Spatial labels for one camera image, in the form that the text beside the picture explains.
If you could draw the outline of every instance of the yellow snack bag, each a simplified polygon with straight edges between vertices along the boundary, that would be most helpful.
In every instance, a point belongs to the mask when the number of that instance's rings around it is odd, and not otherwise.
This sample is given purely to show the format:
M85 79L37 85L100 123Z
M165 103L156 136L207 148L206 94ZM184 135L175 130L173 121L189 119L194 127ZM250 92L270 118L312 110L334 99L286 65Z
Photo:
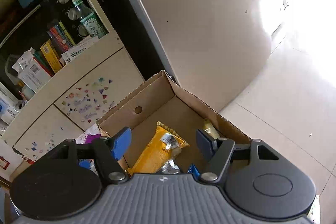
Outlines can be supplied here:
M144 151L132 168L127 172L133 173L155 173L164 162L176 158L181 149L189 144L177 135L172 128L165 126L162 122L157 122L155 135L147 144Z

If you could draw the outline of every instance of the tiled floor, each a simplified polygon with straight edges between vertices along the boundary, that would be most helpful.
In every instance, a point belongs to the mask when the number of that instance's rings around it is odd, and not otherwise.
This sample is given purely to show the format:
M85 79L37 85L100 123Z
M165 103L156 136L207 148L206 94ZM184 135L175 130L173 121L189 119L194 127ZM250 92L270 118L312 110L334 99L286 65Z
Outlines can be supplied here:
M321 223L336 223L336 1L292 0L285 14L286 37L221 115L312 177Z

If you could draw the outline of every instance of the metal bolt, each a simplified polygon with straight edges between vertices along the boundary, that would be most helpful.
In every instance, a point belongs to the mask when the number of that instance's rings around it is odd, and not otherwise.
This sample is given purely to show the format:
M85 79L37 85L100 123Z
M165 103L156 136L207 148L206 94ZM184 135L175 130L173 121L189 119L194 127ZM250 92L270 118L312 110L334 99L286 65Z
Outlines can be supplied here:
M124 178L126 178L126 176L123 173L120 173L120 172L109 173L110 180L120 181L120 180L123 180Z
M207 172L207 173L203 173L201 175L201 179L205 180L205 181L214 181L214 180L218 179L218 176L214 173Z

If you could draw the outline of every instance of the cabinet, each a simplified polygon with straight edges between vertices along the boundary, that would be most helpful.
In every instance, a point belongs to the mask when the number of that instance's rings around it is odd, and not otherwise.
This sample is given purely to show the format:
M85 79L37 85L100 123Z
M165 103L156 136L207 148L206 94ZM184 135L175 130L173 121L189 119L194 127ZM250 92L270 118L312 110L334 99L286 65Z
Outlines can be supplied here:
M126 50L121 49L68 89L55 105L86 130L141 82Z
M9 5L14 1L0 0L0 16L6 13ZM143 82L142 75L125 50L122 41L98 1L87 0L87 2L102 21L108 34L56 73L29 100L2 136L2 139L9 146L14 146L19 152L27 155L32 160L39 159L47 151L46 147L40 148L40 145L48 143L48 140L51 139L48 132L55 132L54 135L58 134L58 139L54 139L55 145L65 138L78 137L83 130L87 129L97 118L100 118L104 110L107 111L107 105L110 107L113 106L112 102L118 103L119 100L123 99ZM85 124L81 122L82 117L80 115L67 115L70 108L66 109L62 104L64 101L63 96L66 96L67 93L75 92L78 85L81 87L84 85L82 90L85 92L85 85L93 83L95 79L100 77L111 79L113 82L108 86L107 90L104 89L104 95L107 95L105 98L107 102L103 106L104 102L101 96L101 101L98 104L101 107L97 114L94 115L94 119L91 119L91 123L87 122ZM60 127L68 128L68 130L62 130ZM36 143L39 149L32 150L32 143Z
M77 138L83 130L51 105L27 130L14 148L38 160L67 138Z

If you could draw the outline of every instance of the yellow box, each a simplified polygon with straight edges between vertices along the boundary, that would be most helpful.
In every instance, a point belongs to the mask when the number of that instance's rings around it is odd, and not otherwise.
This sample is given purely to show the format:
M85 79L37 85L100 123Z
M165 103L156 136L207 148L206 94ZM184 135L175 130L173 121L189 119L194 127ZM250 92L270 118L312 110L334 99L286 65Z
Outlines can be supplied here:
M52 68L52 70L55 73L58 72L62 68L62 65L59 62L59 57L58 57L55 49L51 45L51 41L48 40L46 43L44 43L42 45L42 47L40 49L41 49L44 57L48 61L48 63L50 65L50 67Z

